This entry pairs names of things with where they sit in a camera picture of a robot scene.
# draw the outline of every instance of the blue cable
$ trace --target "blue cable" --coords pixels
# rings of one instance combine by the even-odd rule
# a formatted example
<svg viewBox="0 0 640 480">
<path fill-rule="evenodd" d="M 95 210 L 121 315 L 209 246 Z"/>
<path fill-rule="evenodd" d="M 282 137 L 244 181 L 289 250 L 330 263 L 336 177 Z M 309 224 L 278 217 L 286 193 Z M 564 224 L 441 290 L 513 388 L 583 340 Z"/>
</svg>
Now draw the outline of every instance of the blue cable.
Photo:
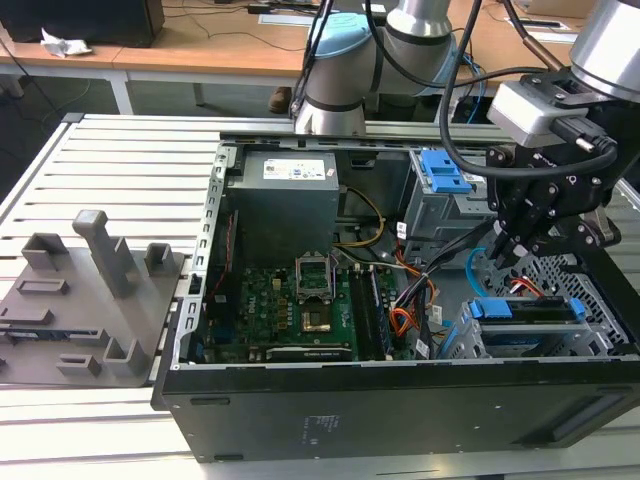
<svg viewBox="0 0 640 480">
<path fill-rule="evenodd" d="M 474 248 L 473 250 L 471 250 L 471 253 L 469 254 L 469 258 L 467 258 L 467 262 L 464 265 L 464 273 L 467 275 L 467 280 L 469 280 L 469 284 L 471 285 L 471 288 L 473 288 L 476 294 L 480 297 L 488 297 L 489 294 L 484 291 L 484 288 L 482 288 L 482 286 L 478 283 L 478 280 L 476 280 L 476 277 L 473 275 L 472 266 L 473 266 L 473 257 L 477 253 L 484 252 L 485 250 L 486 248 Z"/>
<path fill-rule="evenodd" d="M 473 63 L 473 60 L 471 60 L 471 58 L 467 54 L 465 54 L 464 59 L 471 67 L 471 70 L 473 71 L 473 73 L 475 73 L 476 75 L 480 75 L 480 69 L 478 69 L 478 66 L 475 63 Z M 467 125 L 473 121 L 473 118 L 476 116 L 476 113 L 478 113 L 478 109 L 480 108 L 480 101 L 482 100 L 482 97 L 484 97 L 484 94 L 486 93 L 486 91 L 487 91 L 487 83 L 482 82 L 480 84 L 480 95 L 476 98 L 476 104 L 473 107 L 473 111 L 471 112 L 471 115 L 469 115 L 469 119 L 467 120 Z"/>
</svg>

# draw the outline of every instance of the aluminum extrusion table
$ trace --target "aluminum extrusion table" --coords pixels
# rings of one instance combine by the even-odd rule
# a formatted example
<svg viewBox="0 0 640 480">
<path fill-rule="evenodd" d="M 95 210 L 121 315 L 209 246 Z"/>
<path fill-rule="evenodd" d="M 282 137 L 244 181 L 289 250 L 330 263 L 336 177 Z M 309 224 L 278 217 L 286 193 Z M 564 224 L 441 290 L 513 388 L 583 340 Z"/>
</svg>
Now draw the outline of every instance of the aluminum extrusion table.
<svg viewBox="0 0 640 480">
<path fill-rule="evenodd" d="M 107 115 L 61 124 L 0 206 L 0 298 L 25 264 L 20 250 L 33 232 L 57 232 L 67 245 L 82 245 L 71 229 L 81 208 L 106 210 L 109 231 L 125 235 L 131 248 L 166 241 L 189 254 L 218 132 L 234 130 L 290 132 L 291 125 L 273 119 Z M 430 125 L 374 122 L 368 130 L 438 139 L 437 127 Z M 504 140 L 489 126 L 456 127 L 453 134 Z M 640 284 L 634 273 L 640 199 L 622 188 L 627 197 L 617 195 L 609 211 L 625 241 L 612 256 Z M 181 280 L 175 297 L 186 288 Z M 640 478 L 640 409 L 563 450 L 200 465 L 170 414 L 151 409 L 150 397 L 151 388 L 0 385 L 0 478 Z"/>
</svg>

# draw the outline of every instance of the motherboard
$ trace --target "motherboard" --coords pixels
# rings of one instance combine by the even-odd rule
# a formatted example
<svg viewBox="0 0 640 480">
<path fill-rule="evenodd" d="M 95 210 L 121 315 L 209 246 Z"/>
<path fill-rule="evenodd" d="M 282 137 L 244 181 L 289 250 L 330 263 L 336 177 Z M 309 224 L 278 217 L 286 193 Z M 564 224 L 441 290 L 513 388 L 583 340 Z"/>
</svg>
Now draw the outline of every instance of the motherboard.
<svg viewBox="0 0 640 480">
<path fill-rule="evenodd" d="M 356 272 L 336 265 L 329 269 L 328 284 L 322 269 L 305 270 L 301 277 L 296 267 L 246 268 L 238 280 L 235 302 L 230 300 L 225 308 L 209 304 L 207 361 L 295 362 L 313 361 L 316 356 L 322 361 L 358 361 L 369 356 L 366 348 L 359 351 L 359 343 L 368 345 L 371 337 L 383 354 L 390 353 L 388 313 L 396 295 L 391 270 Z M 329 298 L 304 294 L 324 286 Z M 358 286 L 364 295 L 352 291 L 360 290 Z M 363 323 L 371 328 L 363 329 Z"/>
</svg>

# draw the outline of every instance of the floor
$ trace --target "floor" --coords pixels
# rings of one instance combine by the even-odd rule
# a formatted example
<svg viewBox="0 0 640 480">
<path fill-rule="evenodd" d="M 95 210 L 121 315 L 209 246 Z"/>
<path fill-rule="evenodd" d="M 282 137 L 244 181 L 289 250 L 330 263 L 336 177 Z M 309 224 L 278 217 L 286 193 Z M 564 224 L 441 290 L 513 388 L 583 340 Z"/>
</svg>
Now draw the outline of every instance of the floor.
<svg viewBox="0 0 640 480">
<path fill-rule="evenodd" d="M 59 123 L 58 116 L 29 80 L 22 79 L 24 96 L 12 99 L 0 94 L 0 201 L 37 155 Z M 64 115 L 66 112 L 117 114 L 111 86 L 104 80 L 38 77 L 42 88 Z M 268 110 L 271 87 L 204 85 L 207 105 L 194 103 L 186 83 L 131 82 L 133 108 L 140 115 L 188 115 L 225 117 L 274 117 Z M 419 102 L 409 97 L 387 96 L 376 119 L 432 121 L 439 97 Z M 459 108 L 464 117 L 471 102 Z"/>
</svg>

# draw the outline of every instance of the gray plastic holder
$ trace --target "gray plastic holder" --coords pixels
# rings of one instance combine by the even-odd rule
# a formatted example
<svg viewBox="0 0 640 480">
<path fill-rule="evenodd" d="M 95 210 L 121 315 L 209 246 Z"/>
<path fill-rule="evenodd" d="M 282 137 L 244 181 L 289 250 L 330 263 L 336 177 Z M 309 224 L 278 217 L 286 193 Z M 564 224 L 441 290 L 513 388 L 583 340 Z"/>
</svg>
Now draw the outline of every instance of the gray plastic holder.
<svg viewBox="0 0 640 480">
<path fill-rule="evenodd" d="M 26 243 L 28 265 L 0 302 L 0 383 L 136 387 L 147 382 L 184 255 L 168 244 L 130 251 L 100 210 Z"/>
</svg>

